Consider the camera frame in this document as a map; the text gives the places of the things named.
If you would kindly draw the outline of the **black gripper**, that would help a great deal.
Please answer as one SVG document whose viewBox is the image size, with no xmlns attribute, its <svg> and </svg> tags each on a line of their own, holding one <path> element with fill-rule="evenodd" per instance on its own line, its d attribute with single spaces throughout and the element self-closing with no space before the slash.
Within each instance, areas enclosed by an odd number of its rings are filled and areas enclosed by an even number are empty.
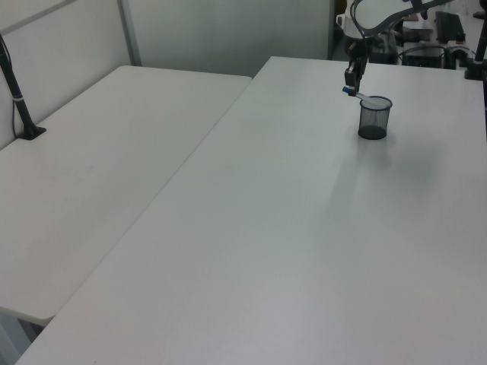
<svg viewBox="0 0 487 365">
<path fill-rule="evenodd" d="M 355 96 L 357 83 L 361 82 L 368 62 L 368 40 L 347 36 L 346 55 L 349 57 L 349 68 L 345 70 L 343 91 L 349 96 Z"/>
</svg>

